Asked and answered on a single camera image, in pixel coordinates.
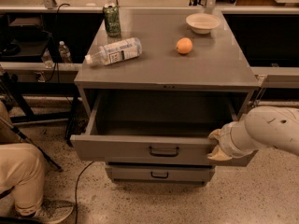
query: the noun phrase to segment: drawer handle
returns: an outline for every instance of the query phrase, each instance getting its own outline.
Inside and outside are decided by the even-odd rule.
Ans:
[[[173,151],[174,153],[159,153],[158,149],[154,149],[153,147],[149,147],[149,154],[151,156],[155,156],[155,157],[176,157],[179,154],[179,147],[176,147],[176,149],[161,149],[162,151]]]
[[[167,179],[169,177],[169,173],[166,172],[164,175],[156,175],[153,172],[150,172],[151,177],[153,178],[161,178],[161,179]]]

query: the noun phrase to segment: closed drawer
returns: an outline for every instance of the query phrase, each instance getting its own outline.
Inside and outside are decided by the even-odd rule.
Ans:
[[[99,91],[86,133],[72,144],[85,161],[245,166],[211,161],[208,134],[231,121],[227,97],[196,91]]]
[[[107,165],[107,176],[113,181],[151,181],[194,183],[204,186],[214,175],[214,168]]]

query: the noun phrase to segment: white bowl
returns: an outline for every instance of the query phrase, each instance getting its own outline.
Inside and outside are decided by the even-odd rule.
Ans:
[[[208,34],[221,24],[221,20],[218,17],[206,13],[192,14],[186,18],[186,22],[197,34]]]

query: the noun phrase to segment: person's leg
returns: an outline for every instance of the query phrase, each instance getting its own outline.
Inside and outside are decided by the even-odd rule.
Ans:
[[[11,124],[11,120],[7,112],[6,106],[2,102],[0,102],[0,117]],[[8,128],[8,126],[0,120],[0,145],[13,144],[19,142],[19,136],[12,132]]]
[[[0,192],[11,189],[15,208],[22,216],[33,214],[43,203],[45,160],[37,147],[0,145]]]

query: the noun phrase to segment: sneaker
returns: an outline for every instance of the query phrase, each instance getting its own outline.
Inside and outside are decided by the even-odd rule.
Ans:
[[[30,219],[43,224],[56,224],[65,220],[73,211],[74,205],[69,201],[44,200]]]

